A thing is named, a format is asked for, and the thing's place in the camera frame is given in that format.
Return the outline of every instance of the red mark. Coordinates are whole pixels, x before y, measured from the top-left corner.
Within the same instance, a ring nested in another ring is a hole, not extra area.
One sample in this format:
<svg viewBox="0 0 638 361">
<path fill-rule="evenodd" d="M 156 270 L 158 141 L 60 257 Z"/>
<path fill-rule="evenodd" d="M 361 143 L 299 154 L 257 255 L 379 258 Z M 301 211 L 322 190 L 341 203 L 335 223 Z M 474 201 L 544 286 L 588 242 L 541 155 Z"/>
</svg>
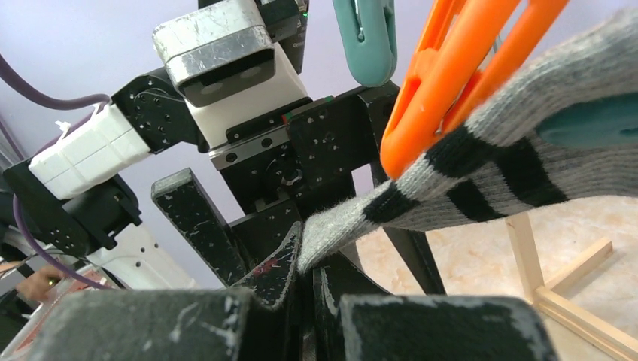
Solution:
<svg viewBox="0 0 638 361">
<path fill-rule="evenodd" d="M 255 268 L 255 270 L 253 271 L 253 275 L 259 276 L 259 275 L 263 275 L 264 273 L 270 272 L 272 267 L 277 265 L 278 261 L 279 260 L 276 258 L 271 258 L 265 261 L 262 265 L 259 265 Z"/>
</svg>

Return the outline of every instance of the scratched black surface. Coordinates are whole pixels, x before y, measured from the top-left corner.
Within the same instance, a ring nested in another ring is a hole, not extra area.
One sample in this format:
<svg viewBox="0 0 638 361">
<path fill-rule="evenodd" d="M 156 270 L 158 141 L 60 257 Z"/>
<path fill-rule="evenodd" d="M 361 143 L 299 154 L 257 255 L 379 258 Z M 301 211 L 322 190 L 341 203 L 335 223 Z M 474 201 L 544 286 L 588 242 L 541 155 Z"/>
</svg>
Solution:
<svg viewBox="0 0 638 361">
<path fill-rule="evenodd" d="M 246 275 L 241 248 L 190 168 L 155 182 L 151 198 L 224 286 Z"/>
<path fill-rule="evenodd" d="M 472 296 L 343 296 L 347 361 L 555 361 L 523 300 Z"/>
<path fill-rule="evenodd" d="M 252 299 L 243 288 L 77 293 L 51 314 L 27 360 L 237 360 Z"/>
<path fill-rule="evenodd" d="M 301 223 L 295 222 L 279 248 L 233 286 L 247 287 L 264 305 L 278 307 L 294 281 L 301 232 Z"/>
<path fill-rule="evenodd" d="M 387 295 L 345 256 L 337 253 L 325 259 L 312 273 L 316 333 L 322 353 L 330 360 L 345 357 L 344 339 L 339 322 L 339 300 L 346 293 Z"/>
</svg>

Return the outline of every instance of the floor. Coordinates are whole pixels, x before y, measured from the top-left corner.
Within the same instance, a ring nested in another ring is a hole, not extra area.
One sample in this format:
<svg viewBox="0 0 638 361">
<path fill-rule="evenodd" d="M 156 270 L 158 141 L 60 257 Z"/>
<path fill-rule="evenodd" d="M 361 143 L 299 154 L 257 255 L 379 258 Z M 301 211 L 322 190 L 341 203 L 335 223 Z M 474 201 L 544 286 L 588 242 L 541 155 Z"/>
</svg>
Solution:
<svg viewBox="0 0 638 361">
<path fill-rule="evenodd" d="M 638 338 L 638 199 L 579 199 L 530 212 L 545 277 L 596 240 L 612 240 L 614 253 L 563 294 L 577 305 Z M 502 220 L 428 232 L 449 294 L 522 296 Z M 357 241 L 364 271 L 393 293 L 418 294 L 419 286 L 382 231 Z M 553 320 L 546 322 L 563 361 L 610 358 Z"/>
</svg>

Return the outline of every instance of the knitted fabric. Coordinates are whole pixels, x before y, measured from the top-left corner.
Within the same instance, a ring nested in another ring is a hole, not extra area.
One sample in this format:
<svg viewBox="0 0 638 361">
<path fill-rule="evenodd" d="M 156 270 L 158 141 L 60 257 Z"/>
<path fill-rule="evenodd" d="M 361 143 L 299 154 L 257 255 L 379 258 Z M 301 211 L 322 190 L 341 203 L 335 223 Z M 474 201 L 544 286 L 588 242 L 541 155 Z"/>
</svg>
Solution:
<svg viewBox="0 0 638 361">
<path fill-rule="evenodd" d="M 638 8 L 519 70 L 396 181 L 310 217 L 299 270 L 377 229 L 485 222 L 571 199 L 638 196 L 638 145 L 588 150 L 534 129 L 571 105 L 638 92 Z"/>
</svg>

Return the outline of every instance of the white plastic part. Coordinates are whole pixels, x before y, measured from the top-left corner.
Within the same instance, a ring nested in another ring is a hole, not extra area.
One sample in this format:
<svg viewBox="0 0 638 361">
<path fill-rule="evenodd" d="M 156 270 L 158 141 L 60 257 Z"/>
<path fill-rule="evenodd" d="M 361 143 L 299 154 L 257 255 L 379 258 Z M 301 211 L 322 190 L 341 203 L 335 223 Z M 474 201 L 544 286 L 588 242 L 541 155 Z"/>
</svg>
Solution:
<svg viewBox="0 0 638 361">
<path fill-rule="evenodd" d="M 58 199 L 72 199 L 150 155 L 116 105 L 34 156 L 29 170 Z"/>
<path fill-rule="evenodd" d="M 216 148 L 228 142 L 226 130 L 308 96 L 281 45 L 275 44 L 275 76 L 211 105 L 188 109 L 204 138 Z"/>
<path fill-rule="evenodd" d="M 115 237 L 117 246 L 104 248 L 87 259 L 108 270 L 132 290 L 199 288 L 162 248 L 144 224 L 127 226 Z"/>
</svg>

